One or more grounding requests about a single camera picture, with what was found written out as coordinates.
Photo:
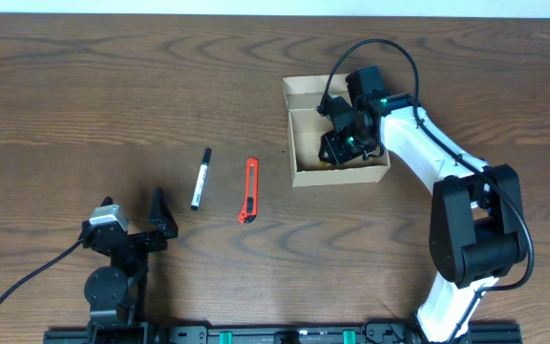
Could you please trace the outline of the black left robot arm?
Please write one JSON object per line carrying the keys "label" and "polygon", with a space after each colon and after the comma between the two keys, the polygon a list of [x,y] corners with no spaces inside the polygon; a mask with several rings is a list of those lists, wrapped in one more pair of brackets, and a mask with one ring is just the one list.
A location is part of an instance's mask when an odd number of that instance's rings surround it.
{"label": "black left robot arm", "polygon": [[87,279],[84,295],[90,305],[90,321],[99,329],[130,326],[142,317],[147,284],[148,257],[167,249],[167,241],[178,236],[161,187],[155,190],[148,224],[150,231],[131,234],[130,220],[106,197],[82,224],[82,246],[110,259]]}

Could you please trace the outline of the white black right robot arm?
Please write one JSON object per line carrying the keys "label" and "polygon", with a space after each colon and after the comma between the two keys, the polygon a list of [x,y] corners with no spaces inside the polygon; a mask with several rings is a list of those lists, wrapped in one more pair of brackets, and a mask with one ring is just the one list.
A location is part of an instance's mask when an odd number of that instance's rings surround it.
{"label": "white black right robot arm", "polygon": [[436,277],[405,341],[519,343],[517,325],[470,321],[486,293],[518,289],[533,272],[517,172],[468,154],[434,125],[417,95],[391,94],[376,67],[349,74],[345,83],[347,97],[323,94],[317,107],[333,124],[321,138],[320,161],[341,166],[393,152],[432,195]]}

